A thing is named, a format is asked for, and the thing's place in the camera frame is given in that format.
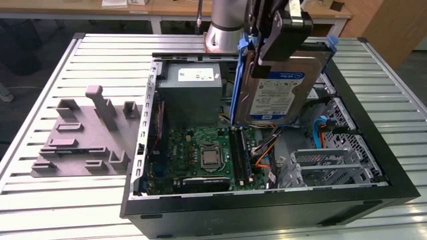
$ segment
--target wire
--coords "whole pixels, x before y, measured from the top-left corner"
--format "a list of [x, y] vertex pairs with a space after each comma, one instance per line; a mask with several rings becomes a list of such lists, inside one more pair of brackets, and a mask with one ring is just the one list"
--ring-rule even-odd
[[270, 152], [270, 150], [274, 148], [275, 143], [278, 142], [278, 139], [272, 142], [272, 144], [270, 145], [270, 147], [267, 148], [267, 150], [264, 151], [264, 153], [260, 155], [256, 163], [255, 163], [255, 167], [258, 168], [259, 166], [263, 168], [270, 168], [270, 166], [260, 164], [263, 157], [267, 155], [267, 153]]
[[326, 134], [323, 132], [319, 133], [320, 134], [320, 143], [322, 143], [322, 148], [326, 148]]
[[220, 158], [220, 162], [222, 162], [222, 168], [220, 168], [220, 171], [223, 171], [223, 170], [224, 170], [224, 167], [226, 167], [226, 163], [224, 163], [224, 159], [223, 159], [223, 158]]
[[271, 133], [270, 133], [270, 137], [272, 137], [272, 136], [278, 133], [279, 130], [280, 130], [280, 126], [276, 125], [276, 126], [274, 127]]
[[199, 0], [198, 5], [198, 18], [195, 20], [195, 34], [200, 34], [200, 25], [202, 25], [202, 7], [203, 7], [203, 0]]
[[319, 137], [319, 123], [323, 123], [323, 125], [327, 124], [328, 118], [326, 116], [320, 116], [312, 123], [312, 139], [314, 139], [314, 144], [318, 149], [322, 148], [322, 142], [320, 142], [320, 137]]
[[160, 139], [160, 112], [161, 112], [161, 104], [157, 105], [157, 137], [155, 139], [155, 142], [153, 142], [153, 145], [152, 145], [152, 148], [151, 148], [151, 151], [149, 151], [149, 154], [151, 155], [155, 151], [155, 147], [157, 145], [157, 142], [159, 142], [159, 139]]
[[263, 149], [266, 146], [268, 146], [268, 145], [274, 142], [274, 140], [278, 139], [278, 137], [280, 136], [280, 134], [282, 134], [283, 131], [279, 130], [276, 133], [274, 133], [274, 132], [275, 132], [275, 129], [279, 129], [279, 128], [275, 127], [275, 128], [272, 129], [271, 134], [270, 134], [270, 137], [268, 137], [266, 143], [263, 143], [262, 145], [259, 145], [259, 146], [254, 149], [254, 152], [258, 152], [260, 149]]
[[266, 125], [248, 125], [251, 126], [252, 128], [256, 128], [256, 129], [264, 129], [266, 128]]

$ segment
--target motherboard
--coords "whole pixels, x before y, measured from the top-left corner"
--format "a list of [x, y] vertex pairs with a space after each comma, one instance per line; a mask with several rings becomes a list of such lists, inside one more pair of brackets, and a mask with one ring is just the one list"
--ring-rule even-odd
[[[235, 140], [231, 139], [238, 133], [238, 139], [244, 141], [242, 149], [235, 147]], [[216, 188], [219, 192], [264, 189], [263, 172], [251, 170], [250, 150], [255, 145], [251, 128], [171, 129], [167, 161], [155, 163], [151, 168], [153, 177], [149, 185], [156, 191], [153, 193], [199, 193], [204, 192], [204, 188], [210, 188], [210, 191]]]

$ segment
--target desk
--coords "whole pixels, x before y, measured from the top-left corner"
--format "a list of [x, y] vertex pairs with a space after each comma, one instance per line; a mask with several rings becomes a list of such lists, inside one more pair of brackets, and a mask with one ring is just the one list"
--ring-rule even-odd
[[[128, 8], [101, 9], [103, 0], [1, 0], [0, 18], [9, 19], [61, 19], [61, 20], [148, 20], [152, 33], [161, 34], [160, 21], [195, 21], [198, 0], [149, 0], [145, 6], [128, 5]], [[322, 7], [318, 0], [306, 5], [315, 24], [332, 25], [328, 33], [339, 36], [352, 13], [328, 8], [332, 0]], [[212, 1], [203, 1], [203, 20], [211, 21]]]
[[[334, 62], [422, 196], [347, 225], [191, 239], [426, 239], [426, 107], [368, 43], [340, 38], [336, 49]], [[87, 34], [72, 39], [0, 162], [1, 240], [147, 239], [119, 217], [125, 175], [32, 178], [29, 172], [59, 116], [55, 106], [60, 99], [73, 98], [79, 105], [92, 105], [84, 97], [87, 86], [103, 85], [104, 97], [113, 105], [143, 103], [152, 52], [183, 51], [204, 52], [202, 35]]]

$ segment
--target green motherboard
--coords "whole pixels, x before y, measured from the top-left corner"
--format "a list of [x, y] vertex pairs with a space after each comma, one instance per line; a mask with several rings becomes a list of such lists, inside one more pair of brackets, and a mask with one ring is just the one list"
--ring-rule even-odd
[[[230, 131], [228, 128], [210, 127], [169, 130], [165, 175], [155, 176], [149, 181], [155, 194], [175, 194], [173, 186], [179, 179], [187, 178], [230, 178], [228, 191], [264, 189], [260, 170], [252, 172], [252, 182], [244, 185], [235, 182]], [[256, 145], [255, 132], [248, 128], [243, 134], [250, 150]]]

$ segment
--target floor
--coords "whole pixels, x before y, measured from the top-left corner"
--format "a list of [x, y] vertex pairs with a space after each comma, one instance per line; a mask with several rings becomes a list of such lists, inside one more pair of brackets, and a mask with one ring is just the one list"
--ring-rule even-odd
[[[39, 97], [40, 91], [51, 77], [52, 71], [67, 49], [72, 36], [77, 32], [109, 34], [151, 34], [151, 24], [147, 21], [96, 21], [65, 20], [64, 29], [53, 20], [33, 21], [33, 25], [43, 41], [43, 46], [35, 51], [41, 69], [28, 76], [13, 75], [0, 64], [0, 80], [15, 95], [11, 103], [0, 102], [0, 159], [7, 152], [8, 144], [21, 127], [25, 117]], [[202, 32], [207, 31], [208, 22], [202, 25]], [[194, 23], [161, 22], [164, 34], [194, 34]], [[427, 52], [415, 51], [402, 64], [396, 73], [412, 89], [419, 99], [427, 104]]]

